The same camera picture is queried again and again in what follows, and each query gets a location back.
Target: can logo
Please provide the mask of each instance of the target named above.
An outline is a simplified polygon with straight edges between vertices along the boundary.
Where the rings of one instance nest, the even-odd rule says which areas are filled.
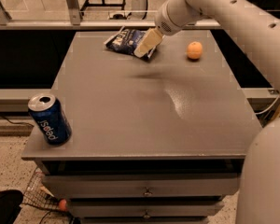
[[[49,140],[58,139],[58,137],[54,135],[54,128],[51,128],[46,120],[39,121],[38,123],[43,128],[43,131],[45,132],[45,135]]]

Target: black cable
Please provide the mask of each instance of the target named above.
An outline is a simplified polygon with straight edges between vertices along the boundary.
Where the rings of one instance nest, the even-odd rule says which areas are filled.
[[[52,211],[48,211],[40,220],[39,224],[43,222],[43,220],[47,217],[48,214],[50,214]]]
[[[6,118],[5,116],[0,116],[1,118],[5,119],[7,122],[11,123],[11,124],[20,124],[20,125],[26,125],[26,126],[31,126],[31,127],[34,127],[33,124],[31,123],[27,123],[27,122],[13,122],[11,121],[10,119]]]

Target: drawer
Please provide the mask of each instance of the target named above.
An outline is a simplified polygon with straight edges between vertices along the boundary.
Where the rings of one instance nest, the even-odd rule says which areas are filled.
[[[222,207],[220,201],[187,199],[80,200],[68,203],[74,217],[207,217]]]
[[[56,198],[132,198],[232,195],[238,174],[45,176]]]
[[[135,218],[82,218],[81,224],[206,224],[207,217],[152,217],[144,219],[142,217]]]

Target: floor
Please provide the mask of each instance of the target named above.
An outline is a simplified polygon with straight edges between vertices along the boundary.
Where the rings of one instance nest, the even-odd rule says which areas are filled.
[[[48,14],[51,15],[50,11],[59,10],[65,3],[64,0],[58,0],[57,3],[55,1],[51,3],[50,0],[2,0],[7,11],[11,13],[13,18],[18,20],[39,18],[50,20],[51,17],[46,17]],[[165,0],[148,0],[149,8],[154,10],[163,1]],[[61,20],[63,12],[61,11],[60,14],[62,14],[60,17],[54,16],[54,19]],[[10,124],[0,120],[0,127],[4,129],[5,126],[10,126]],[[36,166],[32,161],[23,161],[21,159],[21,153],[28,138],[29,136],[27,135],[19,136],[17,132],[10,132],[8,135],[0,136],[0,190],[18,189],[25,193],[29,188]],[[214,217],[209,218],[210,224],[232,224],[235,222],[237,193],[233,196],[227,196],[223,202],[225,207]],[[69,223],[67,214],[60,212],[49,213],[27,204],[23,204],[21,207],[22,210],[15,221],[16,224]]]

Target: can lid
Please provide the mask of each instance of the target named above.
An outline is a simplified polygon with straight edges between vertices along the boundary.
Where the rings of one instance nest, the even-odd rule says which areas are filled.
[[[29,103],[28,107],[33,111],[44,111],[54,105],[56,97],[51,93],[39,93],[33,96]]]

